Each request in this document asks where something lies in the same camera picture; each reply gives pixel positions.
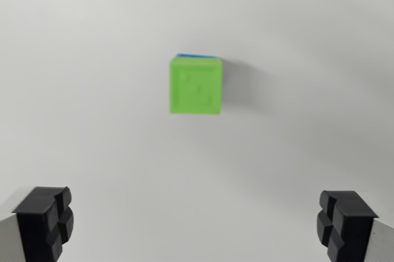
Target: white background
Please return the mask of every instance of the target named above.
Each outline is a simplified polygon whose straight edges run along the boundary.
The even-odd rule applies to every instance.
[[[328,261],[324,189],[391,199],[394,0],[0,0],[0,200],[69,186],[62,262]],[[169,114],[178,52],[219,116]]]

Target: green cube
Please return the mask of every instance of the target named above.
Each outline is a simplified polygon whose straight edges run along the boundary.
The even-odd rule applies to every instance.
[[[170,112],[219,114],[222,106],[222,61],[178,55],[170,63]]]

